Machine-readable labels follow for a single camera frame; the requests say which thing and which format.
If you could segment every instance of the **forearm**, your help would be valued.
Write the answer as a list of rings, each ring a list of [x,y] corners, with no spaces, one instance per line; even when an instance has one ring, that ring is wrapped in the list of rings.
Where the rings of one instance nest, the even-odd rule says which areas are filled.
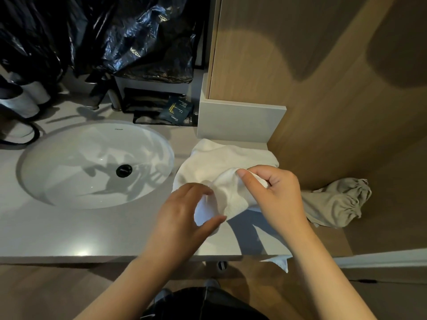
[[[309,226],[290,243],[290,250],[321,319],[375,319]]]
[[[171,270],[142,255],[75,320],[130,320],[148,307],[168,281]]]

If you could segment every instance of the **left hand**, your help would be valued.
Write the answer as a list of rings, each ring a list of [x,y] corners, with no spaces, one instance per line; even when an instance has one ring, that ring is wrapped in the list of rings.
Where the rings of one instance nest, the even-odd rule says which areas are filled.
[[[197,251],[227,219],[218,215],[202,226],[195,224],[194,210],[204,194],[212,195],[213,191],[203,184],[187,183],[168,197],[158,212],[157,225],[147,242],[144,257],[174,270]]]

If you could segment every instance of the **gray countertop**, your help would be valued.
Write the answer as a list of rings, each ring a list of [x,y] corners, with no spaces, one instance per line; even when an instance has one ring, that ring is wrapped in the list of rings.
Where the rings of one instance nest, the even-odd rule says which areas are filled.
[[[36,123],[48,134],[101,119],[131,121],[132,115],[114,112],[109,104],[90,111],[65,101],[50,108],[45,118]],[[150,234],[158,209],[171,192],[174,175],[200,140],[193,127],[151,128],[168,139],[175,153],[172,174],[146,196],[103,209],[63,209],[32,198],[16,178],[16,165],[23,150],[0,149],[0,262],[106,262],[137,256]],[[266,149],[265,143],[218,142]],[[290,252],[264,217],[247,210],[223,223],[193,259],[230,260],[241,255],[283,254],[290,255]]]

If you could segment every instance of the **sink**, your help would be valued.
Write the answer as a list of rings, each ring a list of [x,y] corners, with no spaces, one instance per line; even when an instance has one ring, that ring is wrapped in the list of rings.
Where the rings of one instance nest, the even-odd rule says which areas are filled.
[[[100,121],[56,130],[21,155],[22,188],[46,204],[98,209],[136,200],[173,169],[167,139],[130,122]]]

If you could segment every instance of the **fingernail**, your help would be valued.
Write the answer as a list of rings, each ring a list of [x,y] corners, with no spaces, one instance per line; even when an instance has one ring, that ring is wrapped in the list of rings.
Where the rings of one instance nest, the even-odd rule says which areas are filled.
[[[240,178],[242,178],[242,177],[246,174],[246,170],[245,170],[245,169],[242,169],[242,168],[239,168],[239,169],[236,171],[236,174],[237,174]]]

